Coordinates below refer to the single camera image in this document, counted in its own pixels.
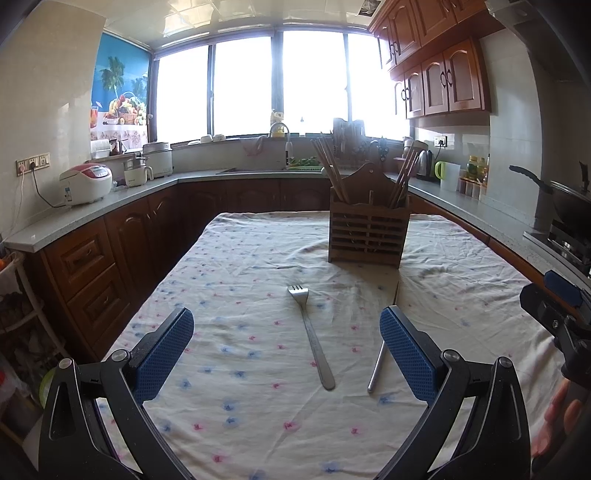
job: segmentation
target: ceiling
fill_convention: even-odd
[[[364,0],[60,0],[106,18],[105,28],[158,50],[174,42],[253,25],[319,23],[367,27]]]

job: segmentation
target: lid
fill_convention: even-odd
[[[132,157],[123,162],[123,170],[133,170],[134,168],[145,167],[146,165],[146,158],[145,157]]]
[[[156,152],[166,152],[170,150],[172,150],[172,148],[170,148],[169,142],[150,142],[144,145],[144,155]]]
[[[591,203],[591,198],[589,197],[589,192],[582,192],[581,188],[573,189],[571,187],[567,187],[566,185],[562,185],[557,181],[551,181],[550,185],[552,188],[557,190],[561,190],[562,192],[568,193],[574,197],[581,199],[584,202]]]

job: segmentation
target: window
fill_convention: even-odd
[[[269,131],[271,38],[218,43],[213,77],[213,132],[224,135]]]
[[[285,32],[283,85],[285,123],[290,130],[328,133],[333,128],[333,118],[347,120],[343,34]]]
[[[207,46],[192,48],[160,60],[159,140],[176,143],[207,135],[207,50]]]
[[[394,82],[382,70],[376,40],[369,35],[349,34],[349,71],[353,120],[365,122],[368,137],[401,140],[410,126],[404,112],[396,115]]]
[[[272,108],[283,110],[290,130],[301,134],[328,133],[334,118],[363,120],[369,137],[401,140],[410,131],[404,105],[396,105],[396,84],[382,70],[379,41],[370,35],[289,30],[192,48],[159,62],[162,141],[266,134]]]

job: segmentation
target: human hand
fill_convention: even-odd
[[[531,456],[537,457],[543,455],[550,447],[550,440],[552,439],[554,422],[558,419],[569,390],[570,380],[564,379],[560,384],[554,397],[550,401],[550,405],[544,413],[544,424],[533,440],[531,441]],[[572,432],[577,420],[579,419],[583,403],[580,400],[573,400],[564,411],[564,432],[568,435]]]

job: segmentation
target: rice cooker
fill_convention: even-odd
[[[66,205],[80,205],[100,200],[111,191],[113,174],[99,163],[84,163],[60,175],[60,190]]]
[[[152,167],[154,178],[173,174],[173,149],[169,142],[150,142],[144,145],[146,165]]]

